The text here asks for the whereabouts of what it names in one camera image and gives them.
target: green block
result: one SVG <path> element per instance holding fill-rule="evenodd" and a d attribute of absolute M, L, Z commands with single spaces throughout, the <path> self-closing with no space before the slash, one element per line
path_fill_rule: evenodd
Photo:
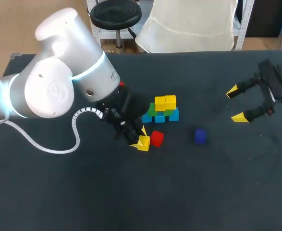
<path fill-rule="evenodd" d="M 174 110 L 166 110 L 166 111 L 163 112 L 163 115 L 164 116 L 171 116 L 171 115 L 173 115 L 173 112 L 174 112 Z"/>
<path fill-rule="evenodd" d="M 157 116 L 157 115 L 158 115 L 158 112 L 156 112 L 156 111 L 148 111 L 147 114 L 148 114 L 149 116 Z"/>
<path fill-rule="evenodd" d="M 149 112 L 150 111 L 156 111 L 155 110 L 155 103 L 150 103 L 150 106 L 149 106 L 149 110 L 148 110 Z"/>
<path fill-rule="evenodd" d="M 157 116 L 158 112 L 155 111 L 155 103 L 150 103 L 149 110 L 147 112 L 149 116 Z"/>

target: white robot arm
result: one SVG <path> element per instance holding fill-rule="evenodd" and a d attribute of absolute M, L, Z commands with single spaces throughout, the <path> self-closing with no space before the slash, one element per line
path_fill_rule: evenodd
<path fill-rule="evenodd" d="M 113 124 L 118 134 L 124 134 L 129 144 L 137 143 L 138 136 L 144 134 L 140 117 L 149 102 L 119 86 L 119 75 L 77 11 L 66 8 L 54 13 L 38 26 L 35 36 L 41 52 L 21 73 L 0 79 L 0 123 L 9 117 L 65 114 L 74 101 L 75 81 L 84 97 L 103 112 L 100 117 Z"/>
<path fill-rule="evenodd" d="M 0 80 L 0 119 L 65 114 L 74 100 L 73 80 L 90 102 L 117 88 L 120 77 L 76 10 L 54 13 L 35 36 L 41 52 L 21 73 Z"/>

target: black stool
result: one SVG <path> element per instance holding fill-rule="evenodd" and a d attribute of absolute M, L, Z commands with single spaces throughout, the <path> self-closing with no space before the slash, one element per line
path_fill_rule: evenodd
<path fill-rule="evenodd" d="M 92 23 L 105 30 L 116 31 L 116 48 L 123 52 L 120 30 L 128 29 L 140 21 L 141 7 L 134 0 L 107 0 L 97 4 L 90 13 Z"/>

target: cable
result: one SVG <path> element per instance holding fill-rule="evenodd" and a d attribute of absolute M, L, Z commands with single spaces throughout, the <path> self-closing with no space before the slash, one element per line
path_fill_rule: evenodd
<path fill-rule="evenodd" d="M 47 153 L 52 153 L 52 154 L 68 154 L 68 153 L 72 153 L 74 152 L 75 150 L 78 149 L 79 145 L 80 145 L 80 136 L 79 136 L 79 133 L 78 133 L 78 129 L 77 129 L 77 126 L 76 126 L 76 121 L 77 121 L 77 118 L 79 117 L 79 115 L 81 115 L 82 113 L 84 112 L 93 112 L 95 113 L 100 119 L 102 119 L 102 116 L 103 116 L 103 113 L 96 109 L 96 108 L 93 108 L 93 107 L 85 107 L 85 108 L 82 108 L 80 110 L 78 110 L 73 118 L 72 118 L 72 128 L 73 128 L 73 132 L 74 132 L 74 136 L 75 136 L 75 139 L 76 139 L 76 143 L 75 143 L 75 146 L 71 149 L 68 149 L 68 150 L 64 150 L 64 151 L 58 151 L 58 150 L 52 150 L 52 149 L 48 149 L 48 148 L 45 148 L 41 145 L 39 145 L 38 143 L 36 143 L 21 127 L 19 127 L 18 125 L 16 125 L 15 123 L 11 122 L 11 121 L 6 121 L 4 122 L 5 124 L 15 128 L 18 132 L 20 132 L 34 147 L 38 148 L 39 150 L 42 150 L 43 152 L 47 152 Z"/>

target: wooden floor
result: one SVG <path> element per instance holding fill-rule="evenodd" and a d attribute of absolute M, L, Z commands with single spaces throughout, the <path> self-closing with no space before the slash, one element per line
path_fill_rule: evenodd
<path fill-rule="evenodd" d="M 14 52 L 36 53 L 36 27 L 53 12 L 75 8 L 90 27 L 84 0 L 0 0 L 0 76 Z M 244 50 L 278 50 L 281 38 L 246 38 Z M 137 52 L 133 40 L 125 42 L 125 52 Z M 116 51 L 113 42 L 103 44 L 107 52 Z"/>

